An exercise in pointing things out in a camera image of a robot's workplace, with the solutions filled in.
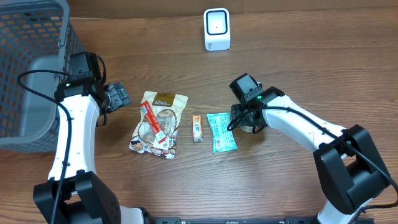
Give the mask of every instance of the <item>teal wrapper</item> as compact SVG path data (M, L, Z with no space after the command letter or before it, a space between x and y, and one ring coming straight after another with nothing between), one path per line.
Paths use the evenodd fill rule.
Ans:
M213 134L213 153L226 152L238 148L232 131L226 130L231 121L231 113L207 114L207 119Z

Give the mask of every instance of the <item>wooden table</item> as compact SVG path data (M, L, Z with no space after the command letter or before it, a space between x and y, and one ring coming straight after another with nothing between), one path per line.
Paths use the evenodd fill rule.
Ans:
M238 150L213 154L204 120L205 140L193 142L192 115L229 111L238 101L228 85L245 72L329 122L364 126L398 180L398 8L232 15L224 52L205 51L201 16L72 24L104 59L108 81L121 80L131 96L131 106L96 129L98 176L121 205L181 218L312 216L322 208L312 155L279 131L236 130ZM146 90L189 97L173 160L128 147ZM47 180L53 157L0 151L1 223L44 222L32 191ZM372 204L396 197L389 187ZM396 223L397 212L363 217Z

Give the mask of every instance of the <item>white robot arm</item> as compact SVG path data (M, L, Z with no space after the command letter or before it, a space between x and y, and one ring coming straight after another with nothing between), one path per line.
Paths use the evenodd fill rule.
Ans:
M339 137L343 135L342 130L345 129L344 127L331 124L316 117L315 115L296 105L287 95L278 96L274 100L268 102L267 106L292 108L305 114L316 123L321 124L334 135ZM265 119L266 124L270 128L282 131L283 133L291 137L294 141L303 146L305 149L307 149L311 154L318 150L319 145L321 145L322 143L329 143L335 140L298 114L291 113L289 111L264 109L262 110L262 115ZM365 206L371 200L372 199L370 198L368 201L363 203L361 207ZM358 211L355 211L350 215L343 214L339 210L337 210L329 202L329 200L327 200L325 206L317 215L317 219L320 224L347 224L357 212Z
M355 125L346 129L326 122L296 105L277 88L263 91L262 85L247 73L229 87L240 102L231 107L229 131L237 126L252 126L252 132L258 133L256 127L261 127L261 131L269 126L313 154L328 201L312 223L352 223L362 208L390 184L397 189L364 128ZM357 156L357 160L346 167L346 156Z
M95 54L82 52L71 55L70 61L72 75L59 84L55 92L55 101L64 106L71 117L68 166L63 178L63 160L71 126L66 112L58 106L60 129L57 151L48 182L35 186L36 205L48 223L145 224L145 221L152 221L143 208L119 206L116 196L96 176L94 135L97 120L104 115L106 124L107 113L130 103L124 87L121 83L103 86L106 70L104 67L101 77ZM59 185L62 186L59 193L61 202L57 203ZM74 194L78 194L81 201L64 202Z

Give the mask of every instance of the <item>food package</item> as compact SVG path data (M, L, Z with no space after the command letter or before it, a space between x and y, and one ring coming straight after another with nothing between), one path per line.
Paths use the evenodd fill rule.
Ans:
M193 115L192 116L192 134L194 142L202 142L203 141L203 127L201 125L201 116Z
M178 125L187 101L187 96L146 91L141 101L141 121L132 134L130 149L173 159L177 149ZM160 139L155 136L158 133L154 133L158 127L163 132Z
M213 134L213 153L237 149L237 145L227 127L231 122L231 113L207 114L211 133Z

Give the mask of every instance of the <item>gray plastic basket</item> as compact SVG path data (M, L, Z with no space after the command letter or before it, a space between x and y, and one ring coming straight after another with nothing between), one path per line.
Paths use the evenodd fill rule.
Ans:
M70 54L83 51L69 23L66 0L0 1L0 148L46 152L57 148L57 106L17 85L28 70L69 72ZM63 77L28 75L28 87L53 98Z

